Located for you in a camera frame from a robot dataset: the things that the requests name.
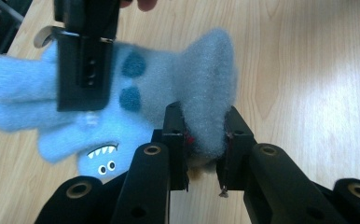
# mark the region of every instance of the white toy eye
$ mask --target white toy eye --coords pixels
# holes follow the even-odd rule
[[[109,171],[114,171],[116,169],[116,163],[114,161],[110,161],[107,163],[107,169]]]
[[[105,166],[103,166],[103,165],[99,166],[98,172],[99,172],[99,175],[105,175],[105,173],[106,173]]]

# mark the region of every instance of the blue plush toy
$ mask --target blue plush toy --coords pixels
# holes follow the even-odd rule
[[[0,55],[0,130],[37,129],[46,161],[77,154],[81,175],[121,175],[175,101],[196,141],[188,165],[203,166],[223,154],[225,114],[237,82],[233,48],[223,30],[180,53],[116,42],[110,102],[102,111],[56,111],[56,52],[54,43],[40,61]]]

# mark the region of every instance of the teal spot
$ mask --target teal spot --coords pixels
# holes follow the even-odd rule
[[[129,87],[122,90],[119,96],[119,104],[126,110],[138,112],[142,106],[139,89],[137,87]]]
[[[125,59],[121,72],[125,77],[139,77],[145,72],[145,68],[145,59],[139,53],[133,51]]]

